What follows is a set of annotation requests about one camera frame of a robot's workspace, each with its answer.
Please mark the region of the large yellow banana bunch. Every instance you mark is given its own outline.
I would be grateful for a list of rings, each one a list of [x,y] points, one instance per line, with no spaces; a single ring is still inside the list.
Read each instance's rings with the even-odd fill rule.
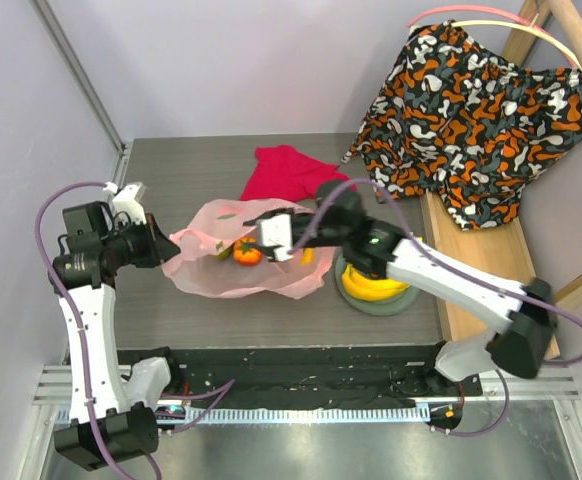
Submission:
[[[340,276],[345,292],[357,300],[380,302],[405,293],[410,286],[392,279],[371,279],[347,264]]]

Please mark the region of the pink plastic bag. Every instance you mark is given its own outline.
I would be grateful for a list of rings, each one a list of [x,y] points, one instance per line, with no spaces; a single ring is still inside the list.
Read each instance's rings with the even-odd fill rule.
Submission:
[[[313,250],[304,262],[300,253],[286,262],[261,260],[244,266],[232,257],[219,255],[235,241],[257,235],[257,228],[245,221],[266,211],[292,208],[308,209],[281,199],[250,201],[217,199],[204,204],[187,228],[170,236],[180,253],[162,265],[164,275],[185,292],[210,298],[238,298],[261,291],[274,292],[292,299],[305,297],[324,285],[336,249]]]

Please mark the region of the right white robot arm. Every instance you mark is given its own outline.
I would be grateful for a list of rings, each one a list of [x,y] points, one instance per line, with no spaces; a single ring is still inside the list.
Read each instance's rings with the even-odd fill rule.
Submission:
[[[246,220],[257,229],[253,247],[273,262],[287,261],[304,247],[337,247],[363,274],[416,287],[486,326],[480,334],[442,344],[422,371],[428,391],[443,395],[469,376],[496,369],[522,379],[537,377],[555,329],[546,282],[524,285],[436,251],[407,229],[368,215],[350,182],[324,183],[316,204],[313,213],[284,207]]]

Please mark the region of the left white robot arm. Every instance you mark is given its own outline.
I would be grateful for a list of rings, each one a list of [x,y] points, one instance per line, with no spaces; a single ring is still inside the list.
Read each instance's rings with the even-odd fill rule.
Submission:
[[[150,455],[158,447],[160,398],[183,393],[185,377],[170,348],[119,370],[114,332],[115,278],[132,265],[155,268],[179,253],[137,200],[90,202],[62,212],[66,228],[52,266],[69,334],[72,396],[56,451],[86,471]]]

